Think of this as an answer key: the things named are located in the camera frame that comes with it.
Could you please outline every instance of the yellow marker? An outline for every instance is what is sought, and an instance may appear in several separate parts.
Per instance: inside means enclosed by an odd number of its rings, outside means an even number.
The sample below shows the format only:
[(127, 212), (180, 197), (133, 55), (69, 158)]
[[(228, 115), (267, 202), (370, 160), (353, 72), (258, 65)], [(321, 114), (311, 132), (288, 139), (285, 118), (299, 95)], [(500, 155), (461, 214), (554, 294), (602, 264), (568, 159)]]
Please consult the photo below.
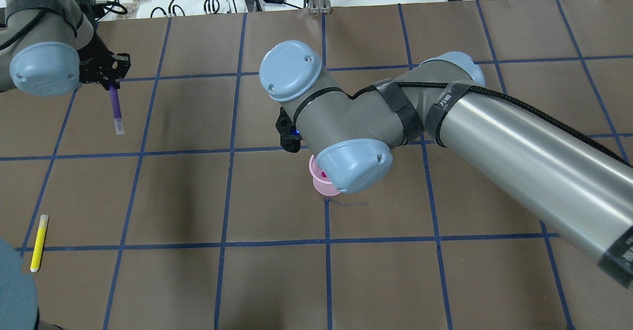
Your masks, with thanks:
[(33, 249), (33, 259), (31, 260), (31, 272), (39, 271), (40, 262), (42, 261), (42, 252), (44, 250), (44, 239), (46, 238), (47, 226), (48, 215), (41, 215), (38, 237), (36, 237), (36, 246)]

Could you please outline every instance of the light blue joint cap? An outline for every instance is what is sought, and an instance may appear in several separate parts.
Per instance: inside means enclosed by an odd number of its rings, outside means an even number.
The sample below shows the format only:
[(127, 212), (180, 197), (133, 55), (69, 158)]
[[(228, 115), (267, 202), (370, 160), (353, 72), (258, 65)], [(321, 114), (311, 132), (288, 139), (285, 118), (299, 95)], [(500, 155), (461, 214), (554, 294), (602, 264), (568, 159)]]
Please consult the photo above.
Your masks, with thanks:
[(64, 43), (33, 44), (13, 57), (9, 74), (15, 86), (25, 93), (63, 95), (79, 86), (79, 55)]
[(292, 101), (303, 95), (321, 74), (321, 57), (300, 41), (277, 44), (264, 56), (260, 82), (271, 98)]
[(486, 78), (484, 78), (484, 73), (481, 71), (481, 68), (479, 68), (479, 66), (473, 62), (473, 59), (470, 57), (470, 55), (467, 55), (466, 53), (448, 52), (440, 55), (439, 57), (427, 59), (422, 62), (422, 64), (429, 61), (451, 62), (452, 64), (457, 65), (458, 67), (463, 69), (463, 71), (468, 73), (470, 79), (473, 80), (473, 82), (481, 85), (486, 85)]
[(341, 192), (355, 193), (384, 177), (393, 156), (389, 146), (375, 139), (353, 139), (321, 151), (316, 163)]
[(0, 239), (0, 329), (33, 330), (38, 318), (36, 283), (23, 274), (22, 257)]

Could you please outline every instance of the pink container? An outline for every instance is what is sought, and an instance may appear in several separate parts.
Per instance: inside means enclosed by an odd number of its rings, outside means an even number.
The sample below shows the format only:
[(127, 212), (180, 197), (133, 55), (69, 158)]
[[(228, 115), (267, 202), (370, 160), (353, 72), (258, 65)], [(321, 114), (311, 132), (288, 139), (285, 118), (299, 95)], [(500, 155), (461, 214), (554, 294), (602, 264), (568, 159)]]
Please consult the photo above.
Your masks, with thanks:
[(319, 168), (317, 165), (317, 159), (314, 155), (310, 157), (308, 166), (310, 168), (310, 174), (312, 174), (312, 184), (319, 193), (325, 196), (335, 196), (341, 194), (341, 192), (332, 184), (330, 179), (328, 179), (323, 170)]

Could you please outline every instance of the purple marker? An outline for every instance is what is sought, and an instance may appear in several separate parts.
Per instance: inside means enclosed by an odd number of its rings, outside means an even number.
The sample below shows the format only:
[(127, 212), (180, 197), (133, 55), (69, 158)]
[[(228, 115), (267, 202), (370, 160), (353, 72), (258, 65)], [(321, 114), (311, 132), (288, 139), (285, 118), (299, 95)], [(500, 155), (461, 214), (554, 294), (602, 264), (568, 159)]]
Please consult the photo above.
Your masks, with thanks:
[(123, 130), (123, 119), (121, 118), (121, 106), (118, 102), (118, 91), (117, 88), (110, 82), (110, 100), (112, 102), (112, 112), (115, 115), (115, 130), (117, 131), (117, 136), (125, 134)]

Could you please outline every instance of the robotic arm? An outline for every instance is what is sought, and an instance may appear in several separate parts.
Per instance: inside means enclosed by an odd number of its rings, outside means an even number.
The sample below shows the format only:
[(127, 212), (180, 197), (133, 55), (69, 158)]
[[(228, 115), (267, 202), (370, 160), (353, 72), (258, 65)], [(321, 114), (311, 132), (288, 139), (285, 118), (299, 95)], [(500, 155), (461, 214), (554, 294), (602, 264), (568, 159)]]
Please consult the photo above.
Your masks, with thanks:
[(63, 95), (79, 82), (119, 89), (130, 56), (114, 54), (75, 0), (6, 0), (0, 32), (0, 91), (17, 87), (40, 96)]
[(350, 97), (309, 46), (287, 41), (264, 57), (260, 82), (282, 105), (284, 149), (298, 151), (303, 138), (339, 191), (384, 177), (390, 150), (425, 130), (632, 287), (633, 168), (533, 107), (485, 89), (466, 54), (429, 59)]

